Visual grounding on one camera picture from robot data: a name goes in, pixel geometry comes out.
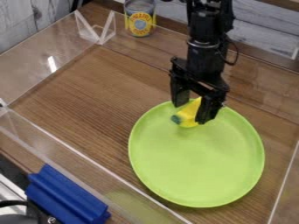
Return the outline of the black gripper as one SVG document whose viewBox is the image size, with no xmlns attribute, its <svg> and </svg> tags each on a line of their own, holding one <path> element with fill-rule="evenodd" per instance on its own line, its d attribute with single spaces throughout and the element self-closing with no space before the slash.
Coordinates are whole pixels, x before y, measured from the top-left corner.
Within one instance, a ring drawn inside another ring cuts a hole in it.
<svg viewBox="0 0 299 224">
<path fill-rule="evenodd" d="M 171 58 L 173 105 L 177 108 L 185 105 L 190 101 L 191 92 L 202 96 L 195 116 L 195 122 L 199 124 L 217 117 L 230 91 L 230 86 L 222 78 L 227 52 L 227 43 L 218 45 L 189 43 L 187 58 Z"/>
</svg>

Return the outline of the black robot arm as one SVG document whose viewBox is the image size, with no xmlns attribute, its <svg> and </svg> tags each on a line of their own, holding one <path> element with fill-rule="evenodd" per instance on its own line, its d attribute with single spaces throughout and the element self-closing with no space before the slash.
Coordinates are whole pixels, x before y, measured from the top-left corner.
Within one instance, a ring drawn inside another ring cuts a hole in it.
<svg viewBox="0 0 299 224">
<path fill-rule="evenodd" d="M 230 85 L 222 78 L 225 66 L 235 66 L 227 59 L 230 45 L 235 45 L 229 32 L 234 29 L 233 0 L 186 0 L 189 20 L 187 58 L 173 57 L 171 97 L 179 108 L 191 99 L 191 92 L 201 97 L 191 119 L 206 124 L 217 118 L 227 98 Z"/>
</svg>

